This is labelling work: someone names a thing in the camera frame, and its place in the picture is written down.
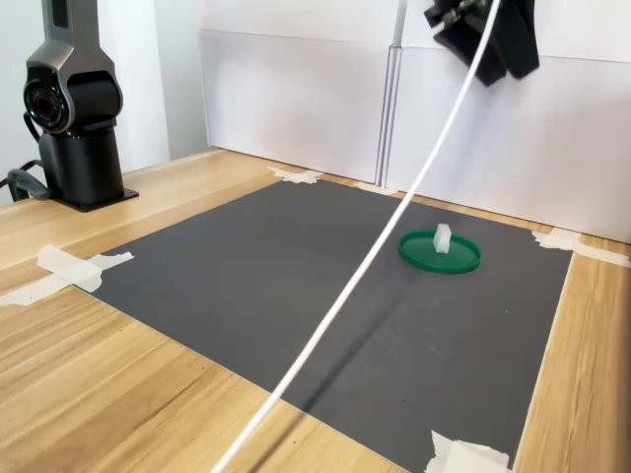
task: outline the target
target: white cube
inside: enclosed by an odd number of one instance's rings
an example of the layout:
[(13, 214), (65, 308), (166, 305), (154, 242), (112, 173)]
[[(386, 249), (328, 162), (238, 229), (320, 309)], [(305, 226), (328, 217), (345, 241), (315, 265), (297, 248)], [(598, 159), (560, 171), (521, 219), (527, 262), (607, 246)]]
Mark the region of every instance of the white cube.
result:
[(434, 248), (437, 253), (449, 253), (452, 231), (447, 224), (438, 224), (436, 235), (434, 236)]

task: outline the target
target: dark gray mat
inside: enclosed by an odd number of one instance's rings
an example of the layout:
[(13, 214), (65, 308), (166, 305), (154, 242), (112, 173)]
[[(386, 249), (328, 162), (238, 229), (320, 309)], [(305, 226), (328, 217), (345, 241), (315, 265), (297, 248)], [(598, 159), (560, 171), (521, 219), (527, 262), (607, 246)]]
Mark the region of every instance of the dark gray mat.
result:
[[(280, 182), (110, 251), (135, 258), (94, 295), (271, 390), (398, 202)], [(403, 233), (439, 223), (478, 243), (478, 270), (401, 260)], [(570, 257), (412, 204), (285, 399), (412, 471), (434, 456), (432, 430), (513, 460)]]

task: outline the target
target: wooden table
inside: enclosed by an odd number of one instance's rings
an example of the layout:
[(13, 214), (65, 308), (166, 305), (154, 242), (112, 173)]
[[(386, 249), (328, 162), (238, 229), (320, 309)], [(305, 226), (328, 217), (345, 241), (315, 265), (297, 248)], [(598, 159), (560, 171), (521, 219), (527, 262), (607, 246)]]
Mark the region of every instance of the wooden table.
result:
[[(33, 199), (0, 207), (0, 294), (47, 274), (35, 264), (45, 244), (90, 257), (278, 181), (269, 165), (215, 151), (128, 174), (126, 185), (141, 197), (94, 213)], [(582, 242), (631, 254), (602, 238)], [(574, 254), (515, 471), (631, 471), (630, 274)], [(207, 471), (266, 394), (74, 288), (0, 307), (0, 472)], [(230, 470), (399, 468), (281, 402)]]

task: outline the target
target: white wire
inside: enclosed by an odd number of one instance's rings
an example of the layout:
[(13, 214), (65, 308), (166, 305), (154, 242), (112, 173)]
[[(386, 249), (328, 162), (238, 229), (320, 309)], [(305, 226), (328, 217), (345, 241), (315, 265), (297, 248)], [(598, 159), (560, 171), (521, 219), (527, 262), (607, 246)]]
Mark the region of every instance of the white wire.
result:
[(405, 211), (408, 204), (412, 200), (412, 197), (416, 193), (416, 189), (421, 184), (421, 181), (425, 177), (425, 174), (427, 174), (427, 171), (429, 170), (430, 166), (436, 159), (439, 151), (441, 151), (441, 148), (443, 147), (443, 143), (445, 142), (445, 139), (447, 138), (447, 135), (449, 134), (452, 128), (452, 125), (454, 124), (454, 120), (456, 119), (457, 113), (460, 110), (462, 101), (464, 101), (464, 97), (466, 96), (466, 93), (471, 85), (471, 82), (473, 81), (473, 78), (475, 77), (475, 73), (477, 72), (477, 68), (480, 65), (480, 61), (482, 60), (482, 55), (484, 54), (486, 45), (488, 44), (488, 41), (489, 41), (489, 37), (491, 36), (491, 31), (493, 30), (493, 25), (495, 24), (495, 18), (497, 17), (497, 12), (500, 8), (501, 3), (502, 3), (501, 0), (495, 0), (491, 6), (491, 10), (489, 12), (486, 27), (484, 28), (484, 32), (482, 33), (482, 39), (480, 40), (480, 44), (478, 45), (477, 51), (475, 52), (475, 56), (473, 57), (473, 61), (471, 62), (471, 67), (469, 68), (469, 72), (466, 76), (466, 79), (464, 79), (464, 83), (462, 84), (460, 93), (457, 96), (456, 103), (454, 104), (454, 108), (452, 109), (452, 112), (450, 113), (450, 116), (447, 119), (447, 122), (443, 126), (441, 135), (439, 136), (438, 141), (434, 145), (434, 148), (432, 149), (430, 156), (425, 162), (425, 165), (423, 165), (423, 168), (421, 168), (418, 175), (414, 179), (414, 182), (412, 183), (410, 190), (407, 191), (407, 194), (405, 194), (405, 197), (403, 197), (403, 199), (401, 200), (401, 203), (398, 205), (398, 207), (396, 208), (396, 210), (390, 217), (390, 220), (387, 222), (386, 227), (382, 231), (382, 234), (379, 235), (379, 237), (377, 238), (377, 241), (375, 242), (373, 247), (370, 249), (366, 257), (364, 258), (364, 261), (362, 261), (362, 264), (359, 265), (359, 268), (357, 268), (357, 270), (355, 271), (355, 274), (353, 274), (353, 276), (348, 281), (348, 283), (346, 283), (346, 286), (344, 287), (340, 295), (337, 297), (337, 300), (333, 303), (333, 306), (328, 310), (322, 322), (319, 323), (319, 326), (317, 327), (314, 334), (312, 335), (312, 338), (310, 338), (309, 342), (307, 342), (307, 345), (305, 346), (301, 354), (298, 356), (294, 364), (291, 365), (291, 367), (285, 373), (285, 375), (280, 380), (276, 388), (269, 395), (265, 403), (261, 406), (258, 412), (254, 415), (254, 417), (251, 418), (249, 423), (245, 426), (244, 430), (239, 434), (239, 436), (233, 442), (230, 448), (228, 448), (228, 450), (224, 453), (224, 455), (219, 459), (219, 461), (217, 462), (217, 464), (214, 466), (214, 468), (211, 470), (210, 473), (223, 472), (224, 468), (228, 466), (228, 464), (233, 460), (235, 455), (237, 455), (237, 453), (242, 448), (242, 446), (244, 446), (244, 444), (247, 442), (247, 439), (249, 439), (249, 437), (252, 435), (252, 433), (258, 426), (258, 424), (260, 424), (260, 422), (265, 418), (265, 416), (272, 409), (276, 401), (278, 401), (278, 399), (280, 399), (280, 397), (283, 395), (283, 393), (285, 392), (285, 389), (287, 389), (287, 386), (289, 386), (289, 384), (294, 380), (294, 377), (296, 376), (296, 374), (298, 374), (300, 369), (303, 367), (303, 365), (309, 358), (310, 354), (312, 353), (317, 343), (319, 342), (319, 339), (322, 337), (322, 335), (324, 334), (324, 332), (326, 331), (330, 323), (333, 321), (333, 319), (335, 318), (335, 315), (337, 315), (337, 312), (339, 312), (339, 310), (342, 308), (344, 303), (346, 303), (346, 300), (348, 299), (348, 297), (351, 295), (351, 293), (357, 286), (357, 283), (360, 282), (360, 280), (362, 279), (362, 276), (364, 276), (364, 273), (366, 273), (366, 270), (368, 270), (371, 263), (373, 262), (377, 254), (379, 253), (379, 250), (382, 249), (382, 246), (384, 246), (384, 243), (386, 242), (387, 238), (392, 233), (394, 226), (398, 223), (398, 220), (401, 218), (401, 215), (403, 215), (403, 212)]

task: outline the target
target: white tape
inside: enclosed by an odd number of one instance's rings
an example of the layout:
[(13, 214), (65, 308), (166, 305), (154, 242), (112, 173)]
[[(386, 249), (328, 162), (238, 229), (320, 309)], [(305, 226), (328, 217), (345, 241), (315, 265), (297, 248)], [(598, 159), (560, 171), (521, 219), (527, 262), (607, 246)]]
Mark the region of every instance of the white tape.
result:
[(624, 266), (625, 268), (631, 268), (631, 261), (629, 261), (628, 256), (580, 243), (579, 238), (581, 237), (581, 234), (577, 234), (576, 232), (570, 232), (569, 230), (563, 229), (552, 229), (552, 232), (549, 234), (532, 232), (532, 235), (542, 248), (565, 249), (567, 251), (571, 250), (583, 256), (587, 256), (588, 258), (617, 264), (619, 266)]
[(0, 297), (0, 305), (31, 305), (72, 284), (91, 293), (101, 285), (103, 271), (132, 258), (132, 254), (126, 252), (115, 256), (98, 254), (86, 261), (48, 244), (39, 251), (37, 266), (52, 274), (5, 294)]
[(66, 253), (52, 244), (39, 251), (37, 266), (89, 293), (101, 285), (103, 270), (100, 267)]
[(380, 187), (374, 184), (367, 184), (366, 182), (358, 182), (357, 184), (355, 184), (355, 187), (362, 190), (368, 190), (369, 192), (375, 192), (381, 195), (392, 195), (398, 192), (398, 190), (395, 189), (386, 189), (385, 187)]
[(302, 182), (306, 184), (315, 184), (317, 182), (316, 177), (322, 175), (321, 172), (318, 172), (316, 170), (306, 170), (304, 172), (289, 172), (288, 170), (271, 168), (270, 166), (268, 166), (267, 168), (273, 170), (276, 177), (283, 177), (284, 181), (294, 182), (295, 184), (300, 184)]
[(5, 294), (0, 297), (0, 305), (31, 305), (42, 299), (52, 296), (57, 291), (61, 291), (69, 283), (61, 279), (55, 274), (46, 276), (45, 278), (35, 281), (28, 286), (24, 286), (12, 293)]
[(451, 441), (432, 432), (436, 456), (425, 473), (510, 473), (509, 455), (489, 446), (466, 441)]

